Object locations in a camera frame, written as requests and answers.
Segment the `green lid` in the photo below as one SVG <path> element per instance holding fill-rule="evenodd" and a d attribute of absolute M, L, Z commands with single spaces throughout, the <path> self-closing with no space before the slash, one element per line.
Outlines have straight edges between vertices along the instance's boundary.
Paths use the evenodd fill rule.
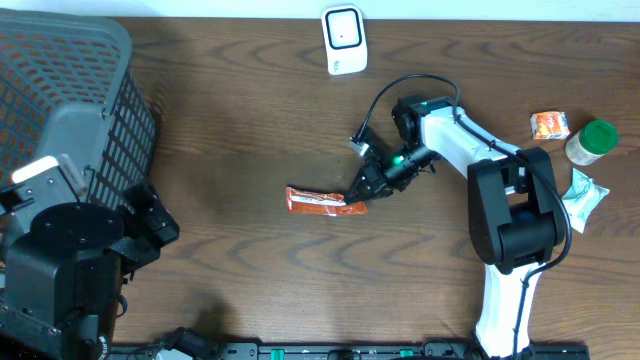
<path fill-rule="evenodd" d="M 618 131 L 606 121 L 592 121 L 580 131 L 580 145 L 592 154 L 604 155 L 618 145 Z"/>

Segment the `table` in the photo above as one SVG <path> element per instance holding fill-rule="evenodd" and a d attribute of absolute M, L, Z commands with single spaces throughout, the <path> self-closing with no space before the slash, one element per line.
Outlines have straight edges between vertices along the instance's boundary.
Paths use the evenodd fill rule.
<path fill-rule="evenodd" d="M 597 118 L 619 129 L 613 153 L 582 169 L 611 194 L 543 275 L 529 330 L 534 341 L 582 340 L 592 359 L 640 351 L 640 24 L 367 21 L 367 69 L 331 77 L 318 20 L 118 21 L 162 119 L 151 178 L 182 232 L 125 286 L 116 342 L 177 326 L 265 342 L 468 337 L 484 269 L 466 181 L 448 164 L 367 216 L 290 215 L 284 200 L 287 184 L 346 189 L 361 164 L 348 138 L 374 96 L 428 72 L 457 81 L 494 135 L 547 150 L 562 193 L 564 141 L 532 140 L 531 113 L 565 111 L 574 132 Z M 450 90 L 412 80 L 389 91 L 371 125 L 392 145 L 391 107 L 414 93 Z"/>

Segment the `white packet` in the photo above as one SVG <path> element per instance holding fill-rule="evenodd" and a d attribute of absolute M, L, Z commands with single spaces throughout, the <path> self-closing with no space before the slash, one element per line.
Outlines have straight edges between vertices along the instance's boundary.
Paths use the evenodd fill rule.
<path fill-rule="evenodd" d="M 591 211 L 608 193 L 609 189 L 596 185 L 592 178 L 574 168 L 571 187 L 562 197 L 562 202 L 571 219 L 571 227 L 581 234 L 584 233 Z"/>

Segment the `white background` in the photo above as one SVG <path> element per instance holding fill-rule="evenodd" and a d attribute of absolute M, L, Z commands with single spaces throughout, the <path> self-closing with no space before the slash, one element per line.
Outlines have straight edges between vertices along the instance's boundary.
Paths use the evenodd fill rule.
<path fill-rule="evenodd" d="M 640 22 L 640 0 L 0 0 L 0 7 L 76 15 L 314 19 L 343 4 L 367 19 Z"/>

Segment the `snack package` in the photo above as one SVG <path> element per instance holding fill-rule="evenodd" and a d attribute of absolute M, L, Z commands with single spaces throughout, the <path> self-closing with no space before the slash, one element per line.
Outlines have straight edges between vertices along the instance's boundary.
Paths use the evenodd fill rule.
<path fill-rule="evenodd" d="M 566 139 L 571 134 L 567 118 L 563 112 L 547 111 L 531 116 L 531 131 L 533 138 Z"/>
<path fill-rule="evenodd" d="M 573 169 L 571 187 L 562 197 L 562 202 L 569 213 L 571 227 L 581 234 L 584 233 L 589 214 L 607 194 L 609 189 L 596 185 L 593 179 Z"/>
<path fill-rule="evenodd" d="M 320 194 L 287 186 L 287 208 L 290 213 L 345 216 L 365 215 L 364 202 L 347 205 L 340 194 Z"/>

